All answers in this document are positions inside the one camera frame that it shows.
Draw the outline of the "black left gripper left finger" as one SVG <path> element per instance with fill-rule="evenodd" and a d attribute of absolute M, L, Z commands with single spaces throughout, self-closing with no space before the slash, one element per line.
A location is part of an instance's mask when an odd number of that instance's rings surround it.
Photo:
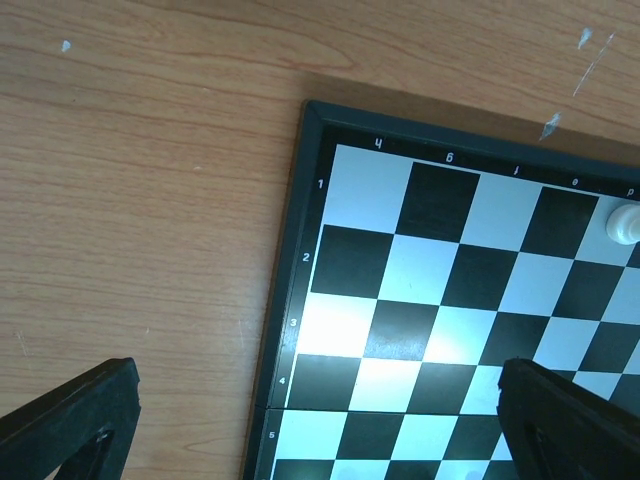
<path fill-rule="evenodd" d="M 138 424 L 139 374 L 113 358 L 1 418 L 3 479 L 119 479 Z"/>

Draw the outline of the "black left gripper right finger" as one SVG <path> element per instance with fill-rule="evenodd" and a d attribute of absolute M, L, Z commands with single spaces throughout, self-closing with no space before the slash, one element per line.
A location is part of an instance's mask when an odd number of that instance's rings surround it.
<path fill-rule="evenodd" d="M 497 413 L 521 479 L 637 479 L 639 418 L 521 358 L 498 382 Z"/>

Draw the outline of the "white queen chess piece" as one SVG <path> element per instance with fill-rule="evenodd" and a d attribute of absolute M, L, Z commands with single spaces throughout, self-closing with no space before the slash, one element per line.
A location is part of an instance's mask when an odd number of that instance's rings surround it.
<path fill-rule="evenodd" d="M 620 203 L 606 221 L 608 237 L 620 245 L 635 245 L 640 240 L 640 206 L 638 203 Z"/>

